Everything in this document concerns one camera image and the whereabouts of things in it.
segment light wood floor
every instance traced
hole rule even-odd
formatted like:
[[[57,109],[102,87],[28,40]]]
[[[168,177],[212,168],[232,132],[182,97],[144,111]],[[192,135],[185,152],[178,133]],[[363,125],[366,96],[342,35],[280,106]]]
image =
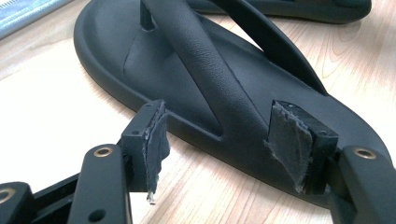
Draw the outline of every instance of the light wood floor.
[[[373,0],[362,21],[273,19],[327,91],[362,116],[396,158],[396,2]],[[0,41],[0,183],[39,191],[78,173],[86,151],[116,143],[134,112],[99,88],[78,61],[74,1]],[[211,19],[246,37],[229,18]],[[132,194],[135,223],[331,223],[328,210],[245,175],[169,134],[157,205]]]

